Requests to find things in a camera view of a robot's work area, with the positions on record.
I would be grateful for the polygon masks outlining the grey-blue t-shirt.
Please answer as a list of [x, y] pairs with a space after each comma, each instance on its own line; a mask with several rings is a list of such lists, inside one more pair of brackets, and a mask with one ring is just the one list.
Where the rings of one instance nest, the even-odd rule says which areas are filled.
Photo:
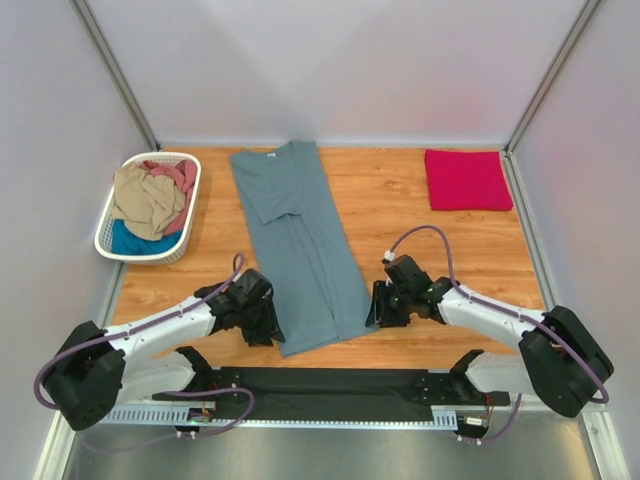
[[371, 297], [313, 142], [231, 157], [234, 181], [288, 357], [371, 333]]

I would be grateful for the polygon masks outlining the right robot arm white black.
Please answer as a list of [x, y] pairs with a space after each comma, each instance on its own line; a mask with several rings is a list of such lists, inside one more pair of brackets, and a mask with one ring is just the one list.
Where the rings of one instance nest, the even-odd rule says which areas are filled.
[[614, 366], [569, 308], [516, 307], [447, 277], [374, 283], [367, 325], [405, 326], [411, 315], [474, 330], [512, 349], [510, 355], [478, 351], [463, 358], [462, 374], [479, 392], [535, 395], [568, 418], [610, 399], [605, 383]]

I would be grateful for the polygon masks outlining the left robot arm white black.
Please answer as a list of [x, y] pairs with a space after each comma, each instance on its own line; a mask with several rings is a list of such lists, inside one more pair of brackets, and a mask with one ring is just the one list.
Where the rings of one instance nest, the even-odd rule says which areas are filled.
[[233, 328], [250, 346], [284, 341], [271, 287], [219, 283], [133, 323], [100, 328], [84, 322], [38, 372], [34, 393], [75, 432], [132, 400], [185, 399], [196, 392], [210, 396], [211, 367], [186, 343]]

